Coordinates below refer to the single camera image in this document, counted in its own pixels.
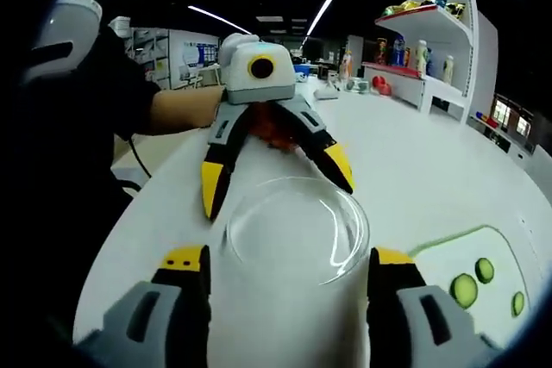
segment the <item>red object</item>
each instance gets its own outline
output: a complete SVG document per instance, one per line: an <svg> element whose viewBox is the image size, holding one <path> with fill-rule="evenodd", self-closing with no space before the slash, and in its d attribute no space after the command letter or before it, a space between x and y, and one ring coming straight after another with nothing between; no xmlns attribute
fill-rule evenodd
<svg viewBox="0 0 552 368"><path fill-rule="evenodd" d="M493 128L496 128L499 126L499 123L494 121L491 117L488 117L486 119L486 123L489 124L489 126L493 127Z"/></svg>
<svg viewBox="0 0 552 368"><path fill-rule="evenodd" d="M390 97L391 96L391 86L389 84L383 84L379 87L376 87L380 95Z"/></svg>
<svg viewBox="0 0 552 368"><path fill-rule="evenodd" d="M372 78L372 86L374 88L378 88L379 86L385 85L385 84L387 84L386 79L381 77L381 76L377 76L377 77Z"/></svg>
<svg viewBox="0 0 552 368"><path fill-rule="evenodd" d="M415 69L411 69L411 68L404 68L402 66L378 65L378 64L374 64L372 62L362 62L362 65L367 66L368 68L375 69L377 71L395 73L395 74L400 75L402 77L422 79L422 74L420 72L416 71Z"/></svg>
<svg viewBox="0 0 552 368"><path fill-rule="evenodd" d="M253 124L249 133L257 135L270 147L278 148L284 152L291 152L297 144L293 140L292 130L286 126L276 123L277 116L273 114L268 103L252 103Z"/></svg>

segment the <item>cup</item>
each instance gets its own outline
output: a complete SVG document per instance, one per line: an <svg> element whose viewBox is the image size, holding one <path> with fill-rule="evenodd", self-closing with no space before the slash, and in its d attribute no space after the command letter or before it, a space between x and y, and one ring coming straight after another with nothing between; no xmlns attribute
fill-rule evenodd
<svg viewBox="0 0 552 368"><path fill-rule="evenodd" d="M317 178L266 182L225 236L228 366L365 366L369 227L349 194Z"/></svg>

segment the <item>black shirt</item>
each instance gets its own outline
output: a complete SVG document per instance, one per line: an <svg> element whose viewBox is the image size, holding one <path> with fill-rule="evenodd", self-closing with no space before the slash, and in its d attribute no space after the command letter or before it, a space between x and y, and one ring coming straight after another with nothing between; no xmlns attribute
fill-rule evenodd
<svg viewBox="0 0 552 368"><path fill-rule="evenodd" d="M32 258L24 268L41 314L67 331L93 260L129 203L110 171L113 134L127 140L145 127L158 90L102 28L78 70L20 91L15 174Z"/></svg>

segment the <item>white bottle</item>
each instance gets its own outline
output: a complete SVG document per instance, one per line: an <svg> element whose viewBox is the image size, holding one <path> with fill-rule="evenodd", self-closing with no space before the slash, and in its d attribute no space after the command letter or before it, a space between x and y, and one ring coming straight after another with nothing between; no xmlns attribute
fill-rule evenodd
<svg viewBox="0 0 552 368"><path fill-rule="evenodd" d="M416 70L425 75L428 65L428 42L419 40L416 49Z"/></svg>
<svg viewBox="0 0 552 368"><path fill-rule="evenodd" d="M445 64L442 69L442 81L445 84L452 84L452 73L455 68L455 58L451 55L445 59Z"/></svg>

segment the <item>ceiling light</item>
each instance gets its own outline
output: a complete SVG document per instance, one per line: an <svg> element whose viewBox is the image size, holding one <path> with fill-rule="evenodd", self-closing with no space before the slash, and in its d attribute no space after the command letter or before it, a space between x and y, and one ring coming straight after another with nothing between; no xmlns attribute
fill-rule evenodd
<svg viewBox="0 0 552 368"><path fill-rule="evenodd" d="M320 10L318 11L317 17L315 17L314 21L312 21L312 24L310 25L309 31L307 32L307 36L311 36L312 29L314 29L314 27L317 25L318 21L320 20L320 18L322 17L322 15L326 11L326 9L328 8L331 1L332 0L326 0L324 2L324 4L322 5L322 8L320 8Z"/></svg>
<svg viewBox="0 0 552 368"><path fill-rule="evenodd" d="M282 16L256 16L259 22L283 22Z"/></svg>
<svg viewBox="0 0 552 368"><path fill-rule="evenodd" d="M199 12L199 13L203 13L204 15L207 15L207 16L210 16L210 17L214 17L215 19L221 21L221 22L224 22L226 23L227 25L230 25L230 26L233 26L234 28L236 29L240 29L242 32L245 32L246 34L251 34L251 32L249 32L248 30L245 30L244 28L240 28L238 25L235 25L234 23L232 22L229 22L227 21L226 19L222 19L222 17L220 16L217 16L217 15L213 15L212 13L206 11L206 10L203 10L203 9L200 9L200 8L196 8L195 6L188 6L188 9L192 9L192 10L195 10L196 12Z"/></svg>

